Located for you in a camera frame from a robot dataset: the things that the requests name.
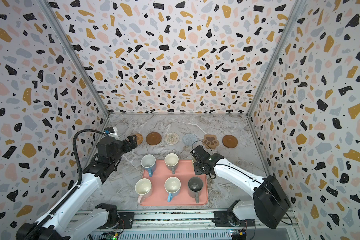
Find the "brown paw shaped coaster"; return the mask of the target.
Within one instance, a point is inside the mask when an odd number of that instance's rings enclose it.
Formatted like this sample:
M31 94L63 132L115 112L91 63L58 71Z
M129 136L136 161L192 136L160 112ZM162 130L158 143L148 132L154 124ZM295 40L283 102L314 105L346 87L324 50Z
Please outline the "brown paw shaped coaster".
M215 149L219 145L216 135L205 135L202 142L205 146L208 146L211 149Z

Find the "blue grey woven coaster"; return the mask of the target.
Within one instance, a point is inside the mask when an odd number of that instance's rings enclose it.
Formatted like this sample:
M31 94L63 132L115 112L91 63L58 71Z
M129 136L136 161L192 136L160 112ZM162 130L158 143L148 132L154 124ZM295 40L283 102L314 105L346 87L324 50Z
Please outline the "blue grey woven coaster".
M198 137L195 134L185 134L182 138L182 142L186 145L186 146L192 146L192 144L194 142L198 141Z

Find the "woven rattan coaster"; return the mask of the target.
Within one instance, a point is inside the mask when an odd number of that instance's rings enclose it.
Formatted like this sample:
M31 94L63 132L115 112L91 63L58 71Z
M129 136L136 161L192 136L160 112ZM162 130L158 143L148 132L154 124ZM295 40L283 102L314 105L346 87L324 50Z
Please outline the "woven rattan coaster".
M140 145L144 141L144 137L141 134L136 134L137 137L137 144Z

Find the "beige braided round coaster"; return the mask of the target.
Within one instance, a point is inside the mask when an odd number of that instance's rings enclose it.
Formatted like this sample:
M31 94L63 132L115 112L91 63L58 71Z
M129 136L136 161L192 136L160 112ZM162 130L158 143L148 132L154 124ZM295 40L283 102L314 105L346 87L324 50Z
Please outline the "beige braided round coaster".
M175 145L176 143L179 142L179 140L180 140L180 137L176 133L168 133L165 136L165 143L168 145Z

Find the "dark brown wooden coaster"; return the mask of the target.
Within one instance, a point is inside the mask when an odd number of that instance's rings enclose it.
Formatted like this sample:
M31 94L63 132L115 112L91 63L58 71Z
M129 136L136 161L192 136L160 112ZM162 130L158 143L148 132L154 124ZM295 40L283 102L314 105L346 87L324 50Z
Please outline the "dark brown wooden coaster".
M161 141L162 136L158 132L151 132L146 136L146 142L151 146L158 145Z

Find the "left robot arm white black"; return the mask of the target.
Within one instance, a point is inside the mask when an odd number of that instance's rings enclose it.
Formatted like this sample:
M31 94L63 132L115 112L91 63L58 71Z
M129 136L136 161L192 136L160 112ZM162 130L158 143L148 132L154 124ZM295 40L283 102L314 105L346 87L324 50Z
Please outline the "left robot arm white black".
M125 153L138 146L137 136L119 141L105 136L97 144L94 162L79 169L77 183L49 211L34 223L23 224L16 233L17 240L81 240L99 227L113 229L122 225L115 205L99 204L87 216L70 224L86 200L117 171Z

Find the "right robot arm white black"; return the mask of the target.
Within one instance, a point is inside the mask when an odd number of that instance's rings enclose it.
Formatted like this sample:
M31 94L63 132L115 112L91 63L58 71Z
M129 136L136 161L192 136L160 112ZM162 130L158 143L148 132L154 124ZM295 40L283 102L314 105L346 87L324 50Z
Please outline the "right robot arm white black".
M203 146L191 151L196 175L223 178L236 185L253 199L252 204L236 200L221 214L215 215L217 225L239 227L245 220L259 220L266 227L276 229L287 215L291 204L279 181L274 176L262 177L231 163L218 153L209 154Z

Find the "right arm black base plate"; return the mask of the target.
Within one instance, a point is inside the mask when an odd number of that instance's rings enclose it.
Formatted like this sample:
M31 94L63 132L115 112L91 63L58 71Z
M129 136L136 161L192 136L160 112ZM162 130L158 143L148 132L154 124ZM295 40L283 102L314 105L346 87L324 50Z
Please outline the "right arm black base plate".
M212 222L216 227L254 227L255 220L239 220L233 212L228 210L214 211Z

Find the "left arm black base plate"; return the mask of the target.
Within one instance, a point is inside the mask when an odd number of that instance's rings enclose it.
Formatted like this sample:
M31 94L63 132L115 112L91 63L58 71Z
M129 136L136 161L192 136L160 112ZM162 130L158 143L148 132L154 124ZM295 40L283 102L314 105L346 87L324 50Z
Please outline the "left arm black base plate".
M104 225L97 228L97 230L125 230L131 229L134 222L134 212L108 212L108 218Z

